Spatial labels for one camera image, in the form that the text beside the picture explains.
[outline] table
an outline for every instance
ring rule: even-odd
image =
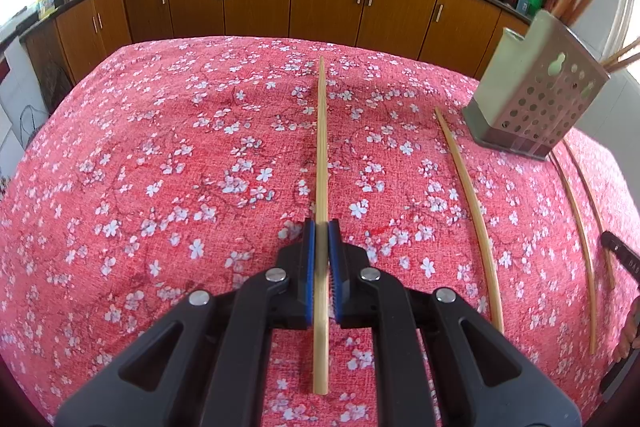
[[[0,203],[0,355],[39,410],[62,401],[185,293],[237,288],[312,213],[318,57],[327,63],[330,217],[370,261],[421,291],[447,285],[490,317],[468,204],[434,108],[456,134],[492,240],[505,334],[586,419],[636,285],[614,263],[577,171],[596,277],[598,350],[577,228],[558,172],[478,147],[461,109],[476,81],[318,42],[199,38],[120,49],[38,134]],[[612,155],[567,142],[606,229],[640,249]],[[331,329],[330,394],[313,396],[311,331],[276,331],[263,424],[376,422],[371,337]]]

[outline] triangular cutout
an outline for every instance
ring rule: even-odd
[[[182,330],[184,330],[182,323],[173,323],[139,357],[121,368],[118,372],[120,378],[144,391],[155,391],[180,340]]]
[[[462,330],[487,387],[495,387],[520,376],[522,369],[505,356],[471,322],[462,321]]]

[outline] human hand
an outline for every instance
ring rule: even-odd
[[[638,349],[640,347],[640,337],[638,337],[638,326],[636,326],[636,313],[640,309],[640,297],[631,304],[631,309],[626,316],[625,325],[620,331],[620,341],[613,351],[614,362],[619,362],[622,359],[626,359],[629,356],[629,351],[633,347]]]

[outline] metal rivet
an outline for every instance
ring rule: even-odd
[[[287,272],[282,268],[270,268],[267,270],[265,277],[269,282],[280,282],[287,278]]]
[[[360,277],[366,281],[377,281],[380,279],[380,270],[372,267],[363,268]]]
[[[456,293],[451,288],[438,288],[436,299],[440,302],[450,303],[456,300]]]
[[[189,304],[192,306],[204,306],[209,302],[209,294],[204,290],[196,290],[189,295]]]

